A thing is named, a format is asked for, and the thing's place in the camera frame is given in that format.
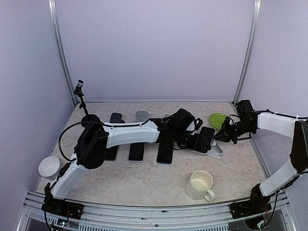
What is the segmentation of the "clear acrylic phone stand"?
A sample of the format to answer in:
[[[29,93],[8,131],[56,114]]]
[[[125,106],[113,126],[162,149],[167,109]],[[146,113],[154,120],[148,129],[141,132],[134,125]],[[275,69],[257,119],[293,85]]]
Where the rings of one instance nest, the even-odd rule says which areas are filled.
[[[211,149],[209,151],[207,151],[206,153],[199,153],[199,154],[212,157],[215,159],[221,159],[223,155],[223,150],[219,147],[216,141],[213,141],[211,143]]]

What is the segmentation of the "blue phone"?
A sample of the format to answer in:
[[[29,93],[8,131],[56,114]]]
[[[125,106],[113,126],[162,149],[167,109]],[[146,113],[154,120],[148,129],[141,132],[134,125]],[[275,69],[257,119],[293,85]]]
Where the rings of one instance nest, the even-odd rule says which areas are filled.
[[[170,165],[172,163],[173,158],[173,142],[168,142],[166,144],[160,143],[157,153],[156,162],[159,164]]]

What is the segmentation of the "purple-cased phone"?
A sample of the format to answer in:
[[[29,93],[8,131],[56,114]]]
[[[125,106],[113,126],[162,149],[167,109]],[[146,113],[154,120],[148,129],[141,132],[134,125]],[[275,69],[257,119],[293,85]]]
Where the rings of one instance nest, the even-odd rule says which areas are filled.
[[[132,143],[129,147],[128,161],[143,162],[144,151],[145,151],[145,143]]]

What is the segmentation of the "round dark wooden stand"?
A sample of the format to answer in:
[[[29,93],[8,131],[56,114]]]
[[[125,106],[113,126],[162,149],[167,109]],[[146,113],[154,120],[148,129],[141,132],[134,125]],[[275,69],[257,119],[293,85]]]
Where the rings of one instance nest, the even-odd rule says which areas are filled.
[[[147,111],[137,111],[135,114],[135,122],[144,122],[149,119]]]

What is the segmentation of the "black folding phone stand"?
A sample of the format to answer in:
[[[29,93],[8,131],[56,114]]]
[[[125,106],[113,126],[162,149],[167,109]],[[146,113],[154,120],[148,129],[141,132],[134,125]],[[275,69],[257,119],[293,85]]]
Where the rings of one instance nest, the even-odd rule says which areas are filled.
[[[125,121],[122,119],[121,113],[115,113],[113,112],[110,116],[110,123],[125,123]]]

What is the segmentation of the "black phone dark case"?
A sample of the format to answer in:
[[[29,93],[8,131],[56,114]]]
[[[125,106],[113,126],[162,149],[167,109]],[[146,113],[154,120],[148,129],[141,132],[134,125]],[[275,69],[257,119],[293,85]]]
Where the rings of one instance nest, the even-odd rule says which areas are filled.
[[[104,160],[105,161],[115,161],[117,157],[118,146],[114,146],[106,149]]]

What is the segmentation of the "black pole phone stand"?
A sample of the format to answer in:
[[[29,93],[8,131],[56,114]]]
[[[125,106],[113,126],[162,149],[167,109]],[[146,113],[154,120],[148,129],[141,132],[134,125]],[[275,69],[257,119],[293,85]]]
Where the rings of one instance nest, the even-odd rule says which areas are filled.
[[[84,96],[84,94],[82,92],[83,85],[84,85],[84,82],[82,80],[78,80],[77,85],[76,85],[73,93],[77,97],[80,98],[81,103],[79,105],[79,109],[82,108],[85,112],[85,116],[81,119],[81,122],[82,122],[82,126],[86,127],[87,126],[86,122],[97,122],[97,123],[99,123],[100,119],[96,115],[88,113],[86,103],[83,100],[83,96]]]

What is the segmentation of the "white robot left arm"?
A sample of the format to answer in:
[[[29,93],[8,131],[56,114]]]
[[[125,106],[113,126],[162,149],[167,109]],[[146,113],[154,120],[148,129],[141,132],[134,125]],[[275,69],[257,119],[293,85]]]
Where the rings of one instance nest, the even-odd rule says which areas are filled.
[[[202,120],[185,109],[164,118],[149,118],[135,123],[81,122],[84,130],[67,159],[64,172],[45,188],[45,199],[57,214],[67,210],[64,200],[75,183],[89,170],[104,163],[106,150],[133,143],[177,144],[180,149],[206,153],[206,142],[196,133]]]

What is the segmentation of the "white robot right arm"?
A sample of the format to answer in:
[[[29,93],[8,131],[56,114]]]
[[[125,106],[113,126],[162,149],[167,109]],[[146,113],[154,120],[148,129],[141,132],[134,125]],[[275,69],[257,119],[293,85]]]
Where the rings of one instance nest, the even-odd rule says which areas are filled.
[[[250,100],[235,104],[237,121],[224,119],[214,139],[236,144],[244,134],[255,135],[254,142],[270,170],[270,177],[251,190],[246,203],[255,214],[277,191],[288,187],[308,167],[308,119],[267,110],[255,110]]]

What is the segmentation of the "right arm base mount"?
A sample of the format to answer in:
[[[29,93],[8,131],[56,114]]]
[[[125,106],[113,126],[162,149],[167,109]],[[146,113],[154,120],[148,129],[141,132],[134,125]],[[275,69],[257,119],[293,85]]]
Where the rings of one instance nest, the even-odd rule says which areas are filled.
[[[233,202],[229,207],[233,219],[252,216],[272,209],[271,204],[268,202],[253,204],[250,200]]]

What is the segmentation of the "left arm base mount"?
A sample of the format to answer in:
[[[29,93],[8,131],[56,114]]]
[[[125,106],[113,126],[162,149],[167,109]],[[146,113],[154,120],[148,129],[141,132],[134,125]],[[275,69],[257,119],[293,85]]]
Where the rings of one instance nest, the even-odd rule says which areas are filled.
[[[44,202],[41,209],[54,215],[80,220],[84,205],[52,198]]]

